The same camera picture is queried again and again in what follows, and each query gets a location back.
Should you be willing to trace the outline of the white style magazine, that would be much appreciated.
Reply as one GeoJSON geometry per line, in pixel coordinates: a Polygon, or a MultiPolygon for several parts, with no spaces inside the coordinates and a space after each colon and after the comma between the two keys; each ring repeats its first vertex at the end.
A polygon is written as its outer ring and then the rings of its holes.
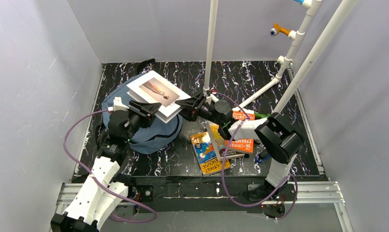
{"type": "Polygon", "coordinates": [[[164,123],[171,121],[182,110],[177,100],[190,96],[155,71],[143,73],[127,84],[128,94],[138,102],[160,103],[156,117],[164,123]]]}

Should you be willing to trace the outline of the orange storey treehouse book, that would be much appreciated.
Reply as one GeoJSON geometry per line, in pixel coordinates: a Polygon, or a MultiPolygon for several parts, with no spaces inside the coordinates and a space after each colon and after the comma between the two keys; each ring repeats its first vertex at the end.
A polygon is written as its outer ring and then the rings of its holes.
{"type": "MultiPolygon", "coordinates": [[[[233,118],[237,120],[243,120],[246,118],[246,115],[240,110],[233,111],[233,118]]],[[[244,154],[252,154],[254,153],[254,140],[252,139],[234,140],[230,143],[229,150],[233,150],[235,152],[244,153],[244,154]]]]}

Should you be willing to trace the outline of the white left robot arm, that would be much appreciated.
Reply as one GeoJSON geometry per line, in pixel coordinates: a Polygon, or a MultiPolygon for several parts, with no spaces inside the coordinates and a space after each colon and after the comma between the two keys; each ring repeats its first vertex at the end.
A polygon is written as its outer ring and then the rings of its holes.
{"type": "Polygon", "coordinates": [[[129,105],[124,105],[121,98],[116,97],[114,105],[106,110],[110,114],[107,135],[92,168],[88,168],[68,151],[66,142],[71,132],[66,133],[63,141],[64,151],[88,172],[88,176],[63,213],[56,213],[52,217],[50,222],[52,231],[98,232],[110,216],[121,222],[134,223],[131,218],[124,219],[114,214],[122,201],[133,203],[153,213],[152,220],[157,218],[155,210],[128,198],[128,185],[115,180],[114,176],[126,159],[131,138],[140,128],[152,125],[160,107],[161,103],[158,102],[130,101],[129,105]]]}

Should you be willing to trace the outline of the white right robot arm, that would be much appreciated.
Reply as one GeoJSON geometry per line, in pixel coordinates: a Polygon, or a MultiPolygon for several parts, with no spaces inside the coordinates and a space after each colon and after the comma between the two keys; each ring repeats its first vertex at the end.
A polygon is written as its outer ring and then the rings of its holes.
{"type": "Polygon", "coordinates": [[[263,119],[235,119],[233,110],[226,100],[208,102],[203,94],[177,100],[182,107],[180,115],[187,121],[201,117],[219,126],[218,132],[227,146],[233,141],[252,139],[261,143],[272,161],[265,184],[272,188],[281,188],[289,179],[292,163],[304,144],[303,136],[280,113],[272,113],[263,119]]]}

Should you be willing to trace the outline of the light blue student backpack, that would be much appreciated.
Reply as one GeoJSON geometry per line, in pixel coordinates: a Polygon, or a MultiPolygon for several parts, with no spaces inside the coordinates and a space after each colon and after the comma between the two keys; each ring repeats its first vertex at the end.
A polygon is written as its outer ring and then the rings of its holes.
{"type": "MultiPolygon", "coordinates": [[[[128,105],[133,98],[127,93],[129,87],[127,84],[143,75],[143,69],[149,64],[155,63],[155,59],[141,62],[137,66],[137,73],[113,90],[101,103],[101,109],[107,110],[113,106],[115,97],[120,97],[122,103],[128,105]]],[[[168,123],[164,123],[159,118],[155,118],[149,128],[139,128],[130,140],[130,148],[138,153],[152,154],[169,143],[171,143],[180,133],[183,126],[183,118],[180,115],[174,116],[168,123]]]]}

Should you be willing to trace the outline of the beige paperback book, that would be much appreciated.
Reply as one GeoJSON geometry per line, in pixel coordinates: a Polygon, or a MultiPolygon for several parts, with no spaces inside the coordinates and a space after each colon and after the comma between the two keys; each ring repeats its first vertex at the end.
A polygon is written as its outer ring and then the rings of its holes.
{"type": "MultiPolygon", "coordinates": [[[[221,137],[221,135],[218,132],[219,126],[215,123],[212,123],[210,121],[206,121],[206,129],[209,134],[210,140],[212,142],[213,148],[216,153],[216,157],[219,161],[222,161],[223,159],[223,154],[226,149],[225,145],[225,140],[221,137]]],[[[233,151],[233,150],[228,150],[226,154],[226,159],[236,159],[240,157],[244,157],[245,154],[238,152],[238,151],[233,151]]]]}

